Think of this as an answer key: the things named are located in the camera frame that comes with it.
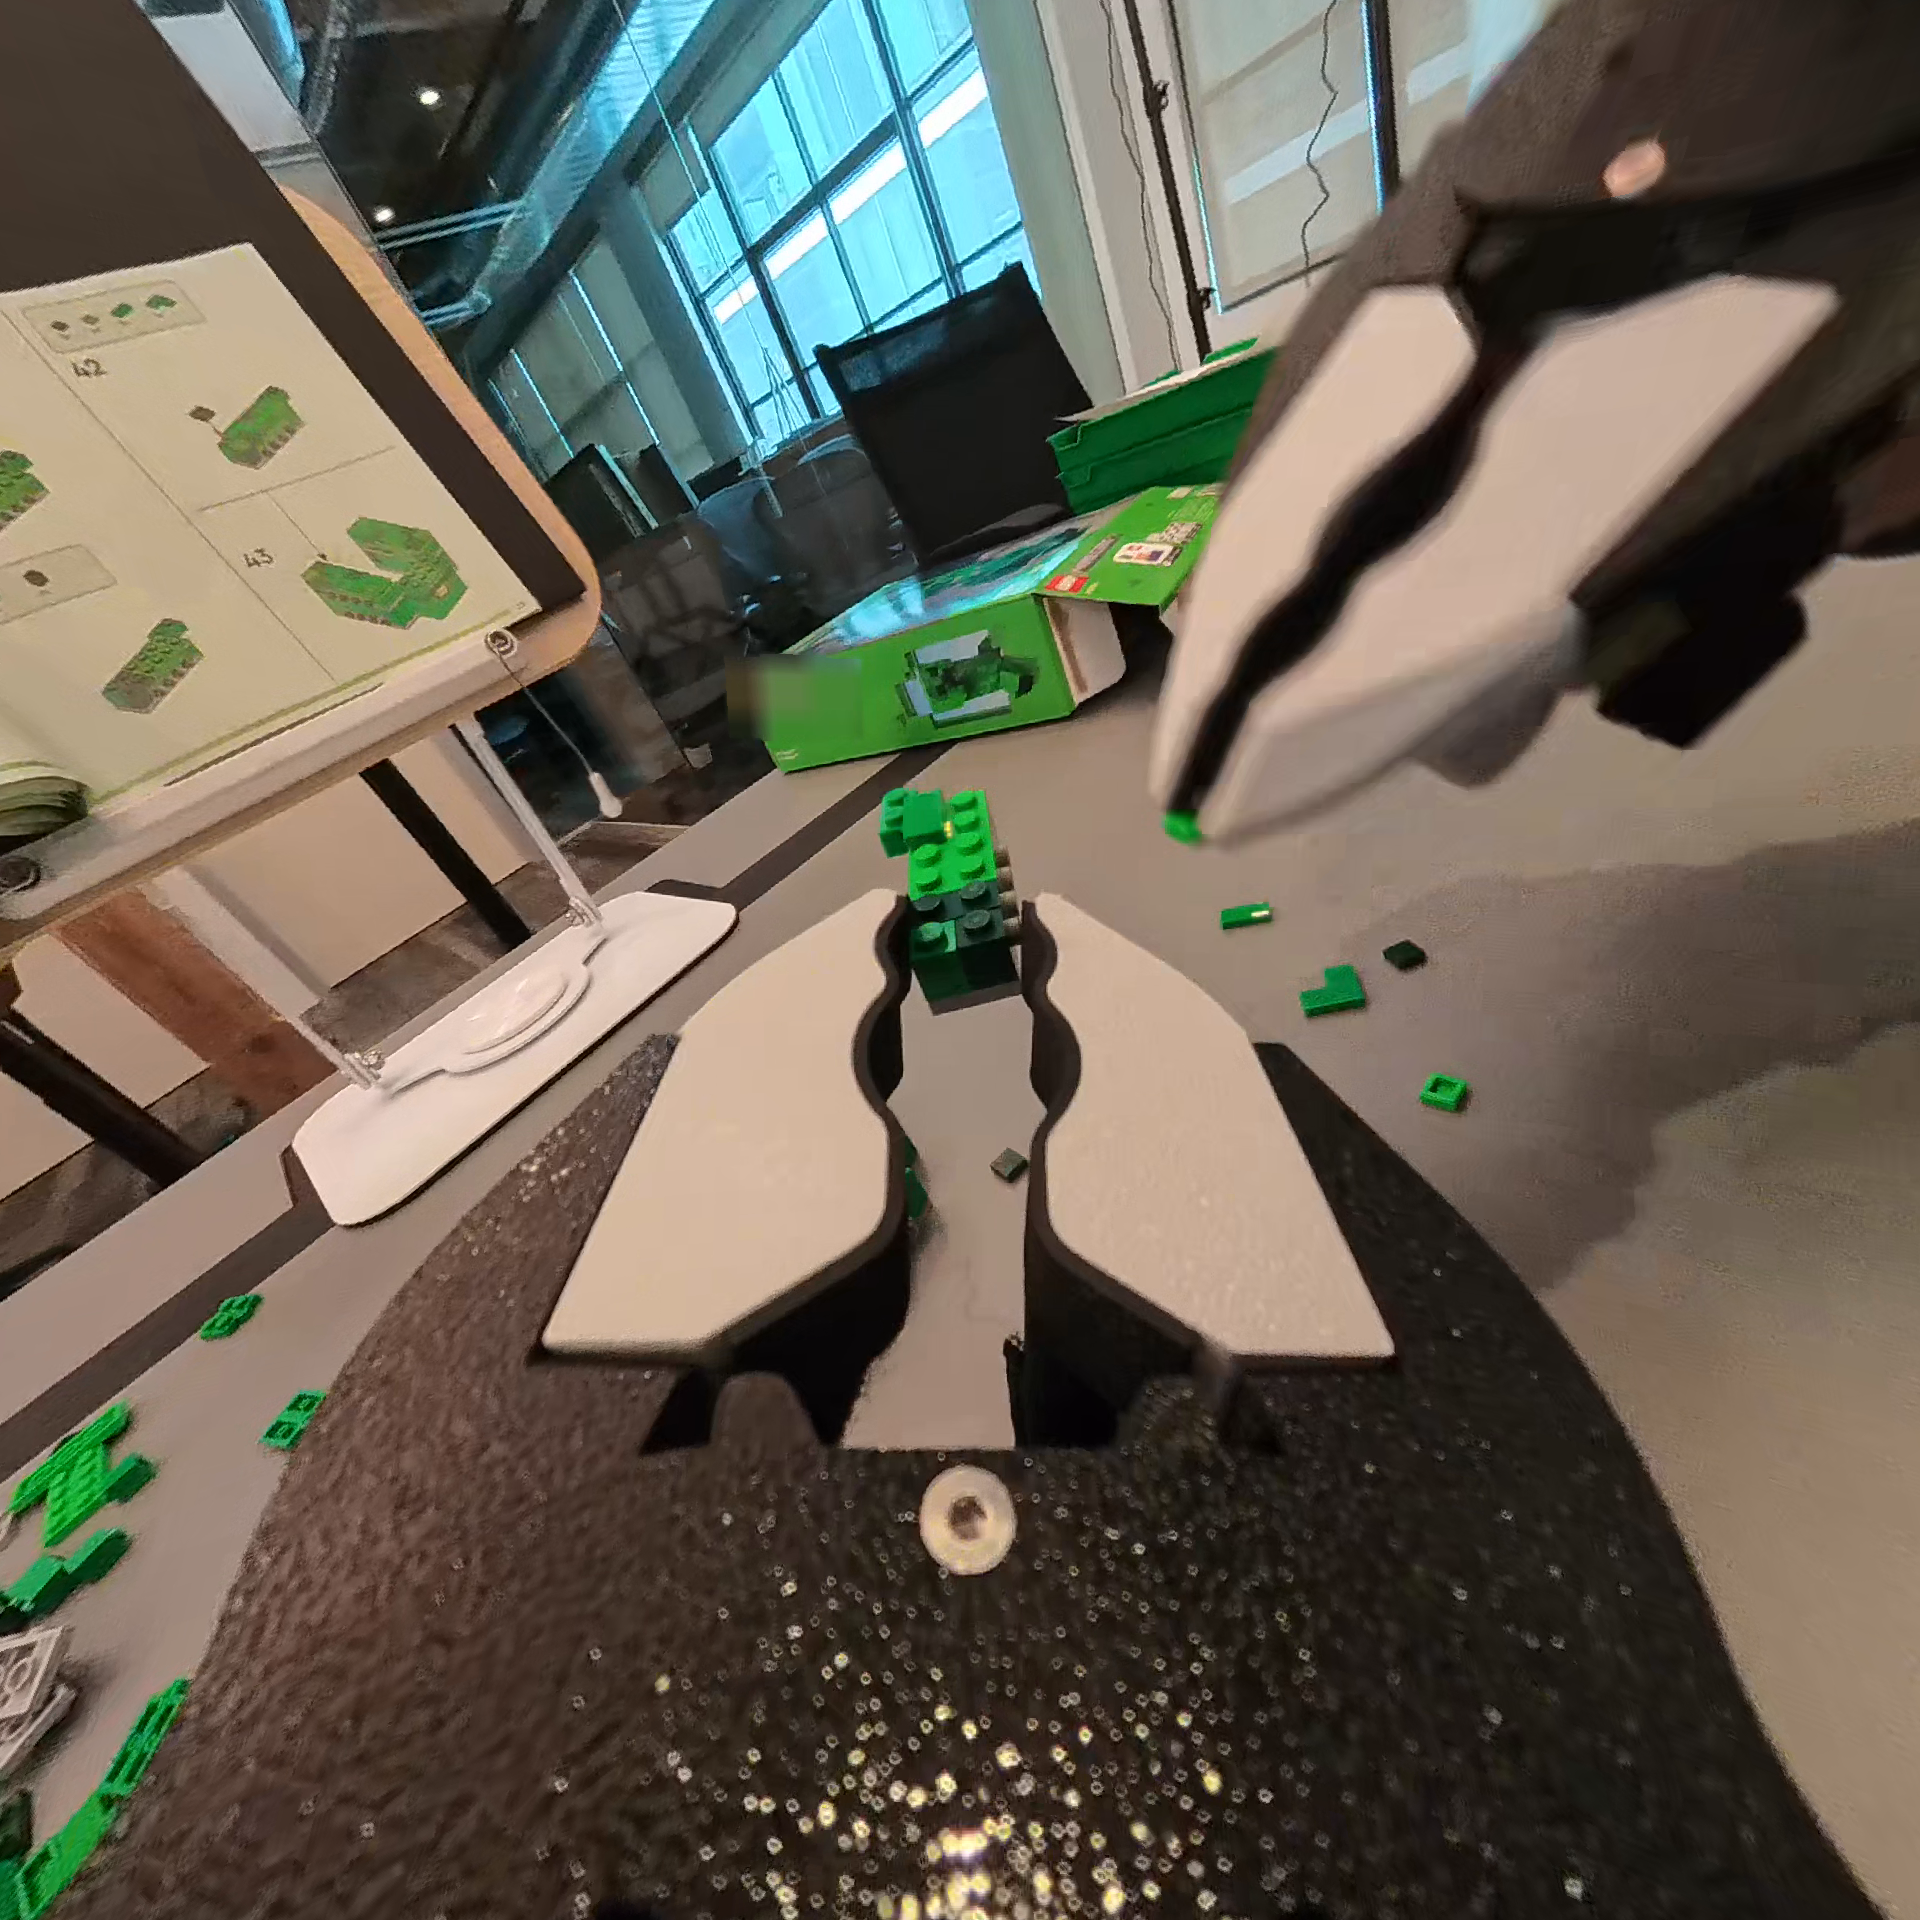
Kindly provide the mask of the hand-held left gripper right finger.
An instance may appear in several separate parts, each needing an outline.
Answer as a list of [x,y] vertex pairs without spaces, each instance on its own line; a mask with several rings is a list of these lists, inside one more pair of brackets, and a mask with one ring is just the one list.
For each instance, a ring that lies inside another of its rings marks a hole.
[[1060,893],[1022,917],[1038,1258],[1175,1350],[1373,1369],[1394,1338],[1256,1044]]

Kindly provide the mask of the black tripod stand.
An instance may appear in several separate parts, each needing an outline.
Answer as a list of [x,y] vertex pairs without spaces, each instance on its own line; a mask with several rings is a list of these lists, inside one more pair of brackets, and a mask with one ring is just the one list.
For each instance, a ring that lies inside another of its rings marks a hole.
[[1169,239],[1173,272],[1177,281],[1179,304],[1193,342],[1193,363],[1203,364],[1212,342],[1212,288],[1203,272],[1205,248],[1193,246],[1193,232],[1187,215],[1191,206],[1190,193],[1190,154],[1187,139],[1177,129],[1177,99],[1171,58],[1171,4],[1120,4],[1126,41],[1130,47],[1141,120],[1153,154],[1153,166],[1164,201],[1164,226]]

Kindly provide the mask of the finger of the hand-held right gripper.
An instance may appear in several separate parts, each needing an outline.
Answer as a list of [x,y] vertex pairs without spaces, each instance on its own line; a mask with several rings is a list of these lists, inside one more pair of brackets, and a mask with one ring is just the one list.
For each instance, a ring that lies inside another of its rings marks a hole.
[[1260,630],[1265,676],[1195,815],[1226,846],[1400,765],[1523,729],[1572,685],[1582,579],[1832,321],[1821,283],[1716,275],[1548,324],[1342,511]]
[[1268,676],[1261,630],[1310,583],[1342,512],[1474,366],[1470,324],[1441,288],[1373,290],[1249,444],[1179,596],[1148,759],[1153,804],[1201,808]]

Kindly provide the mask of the large glass window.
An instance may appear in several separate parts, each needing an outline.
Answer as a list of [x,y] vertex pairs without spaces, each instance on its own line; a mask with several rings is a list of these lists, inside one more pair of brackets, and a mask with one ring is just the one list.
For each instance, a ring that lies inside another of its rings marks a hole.
[[461,347],[535,473],[751,466],[836,415],[819,348],[1034,269],[965,4],[597,13]]

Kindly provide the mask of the grey desk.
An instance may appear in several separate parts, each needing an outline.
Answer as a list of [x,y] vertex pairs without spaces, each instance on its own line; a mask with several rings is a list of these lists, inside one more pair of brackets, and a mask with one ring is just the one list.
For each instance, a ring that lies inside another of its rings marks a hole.
[[[51,1916],[1915,1916],[1915,569],[1812,604],[1696,752],[1577,704],[1228,853],[1139,793],[1152,675],[762,782],[639,869],[735,933],[415,1203],[321,1230],[280,1121],[30,1284],[3,1479],[239,1296],[343,1345]],[[669,1375],[534,1354],[671,1037],[890,885],[914,777],[1274,1044],[1394,1364],[1014,1447],[1018,1000],[901,1008],[932,1209],[843,1447],[747,1377],[652,1453]]]

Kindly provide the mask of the pile of loose green bricks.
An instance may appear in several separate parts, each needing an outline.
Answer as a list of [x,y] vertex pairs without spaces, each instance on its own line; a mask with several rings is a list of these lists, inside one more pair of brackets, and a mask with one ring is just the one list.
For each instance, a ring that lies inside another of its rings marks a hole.
[[3,1916],[108,1855],[343,1345],[224,1303],[3,1486]]

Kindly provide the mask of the wooden book stand white base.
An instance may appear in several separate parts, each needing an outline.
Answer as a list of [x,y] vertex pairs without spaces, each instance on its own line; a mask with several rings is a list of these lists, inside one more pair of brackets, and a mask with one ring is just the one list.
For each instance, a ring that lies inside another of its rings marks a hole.
[[3,882],[22,939],[71,927],[310,790],[452,727],[558,877],[568,923],[461,1007],[383,1054],[325,1054],[346,1089],[294,1155],[335,1227],[435,1181],[581,1054],[708,956],[735,911],[688,896],[596,904],[475,724],[480,709],[575,661],[602,625],[584,543],[351,232],[284,191],[135,4],[3,4],[1,290],[113,277],[252,246],[539,611],[193,774],[18,842]]

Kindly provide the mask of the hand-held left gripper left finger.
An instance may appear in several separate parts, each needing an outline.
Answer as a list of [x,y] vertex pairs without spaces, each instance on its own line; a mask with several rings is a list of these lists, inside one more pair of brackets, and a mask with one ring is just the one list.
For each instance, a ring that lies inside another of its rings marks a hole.
[[688,1018],[544,1356],[715,1364],[887,1247],[899,1132],[871,1044],[899,1010],[897,921],[893,893],[865,891]]

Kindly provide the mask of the green brick assembly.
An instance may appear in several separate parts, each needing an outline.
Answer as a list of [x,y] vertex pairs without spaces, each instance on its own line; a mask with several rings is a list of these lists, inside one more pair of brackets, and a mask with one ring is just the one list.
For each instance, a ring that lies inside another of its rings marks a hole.
[[905,958],[925,1008],[1015,992],[1022,903],[988,794],[899,785],[880,799],[876,831],[905,869]]

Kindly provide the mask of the dark background chairs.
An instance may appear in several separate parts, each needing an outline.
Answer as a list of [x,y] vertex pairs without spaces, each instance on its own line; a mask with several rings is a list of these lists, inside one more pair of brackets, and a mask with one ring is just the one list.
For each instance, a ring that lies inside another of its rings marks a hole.
[[772,654],[824,621],[776,532],[768,488],[737,463],[704,492],[656,444],[585,444],[541,482],[588,549],[608,621],[629,642],[740,642]]

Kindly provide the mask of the stacked green plastic trays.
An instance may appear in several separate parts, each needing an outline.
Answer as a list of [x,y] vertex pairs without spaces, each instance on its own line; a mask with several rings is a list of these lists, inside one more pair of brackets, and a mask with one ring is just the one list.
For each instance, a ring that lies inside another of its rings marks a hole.
[[1047,437],[1068,509],[1086,514],[1152,487],[1226,479],[1276,348],[1256,339],[1066,419]]

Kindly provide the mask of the brick instruction booklet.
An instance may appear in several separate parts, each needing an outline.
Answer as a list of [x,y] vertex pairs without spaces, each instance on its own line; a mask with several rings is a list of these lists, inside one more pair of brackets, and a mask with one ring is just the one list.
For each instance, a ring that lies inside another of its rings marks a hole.
[[6,292],[1,363],[6,846],[539,613],[252,246]]

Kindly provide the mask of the black office chair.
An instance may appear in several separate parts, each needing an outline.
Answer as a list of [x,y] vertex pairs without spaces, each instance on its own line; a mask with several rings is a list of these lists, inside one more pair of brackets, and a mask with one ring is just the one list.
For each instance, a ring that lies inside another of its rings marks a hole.
[[1092,399],[1018,263],[813,364],[922,571],[1069,516],[1050,438]]

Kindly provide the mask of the green cardboard toy box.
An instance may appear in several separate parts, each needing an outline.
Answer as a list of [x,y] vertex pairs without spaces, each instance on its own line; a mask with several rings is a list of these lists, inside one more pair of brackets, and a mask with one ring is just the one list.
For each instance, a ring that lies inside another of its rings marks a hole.
[[730,713],[782,773],[1072,719],[1166,628],[1223,492],[1152,487],[873,589],[747,661]]

